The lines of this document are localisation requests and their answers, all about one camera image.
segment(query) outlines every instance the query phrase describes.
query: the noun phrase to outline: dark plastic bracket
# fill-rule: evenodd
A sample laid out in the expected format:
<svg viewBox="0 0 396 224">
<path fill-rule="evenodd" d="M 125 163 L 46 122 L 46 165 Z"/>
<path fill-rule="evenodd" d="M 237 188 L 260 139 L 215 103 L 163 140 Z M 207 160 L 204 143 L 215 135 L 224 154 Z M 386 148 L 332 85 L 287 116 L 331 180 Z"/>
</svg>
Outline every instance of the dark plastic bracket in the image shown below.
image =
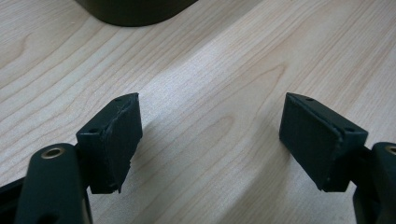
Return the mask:
<svg viewBox="0 0 396 224">
<path fill-rule="evenodd" d="M 142 134 L 138 94 L 114 99 L 78 131 L 75 146 L 38 150 L 26 177 L 0 188 L 1 223 L 92 223 L 86 188 L 120 191 Z"/>
<path fill-rule="evenodd" d="M 279 138 L 324 191 L 346 191 L 350 181 L 359 224 L 396 223 L 396 145 L 364 146 L 367 131 L 320 102 L 287 93 Z"/>
<path fill-rule="evenodd" d="M 97 19 L 118 26 L 166 21 L 198 0 L 76 0 Z"/>
</svg>

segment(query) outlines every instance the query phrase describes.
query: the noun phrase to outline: wooden table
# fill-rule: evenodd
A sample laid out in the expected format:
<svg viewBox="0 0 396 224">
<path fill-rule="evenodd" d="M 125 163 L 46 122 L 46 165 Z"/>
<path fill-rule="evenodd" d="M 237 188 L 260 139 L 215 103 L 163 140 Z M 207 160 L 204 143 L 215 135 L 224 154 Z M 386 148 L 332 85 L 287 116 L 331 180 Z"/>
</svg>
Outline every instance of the wooden table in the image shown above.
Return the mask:
<svg viewBox="0 0 396 224">
<path fill-rule="evenodd" d="M 0 184 L 111 99 L 140 93 L 144 137 L 94 223 L 355 223 L 278 140 L 287 91 L 396 142 L 396 1 L 200 0 L 120 28 L 73 0 L 0 2 Z"/>
</svg>

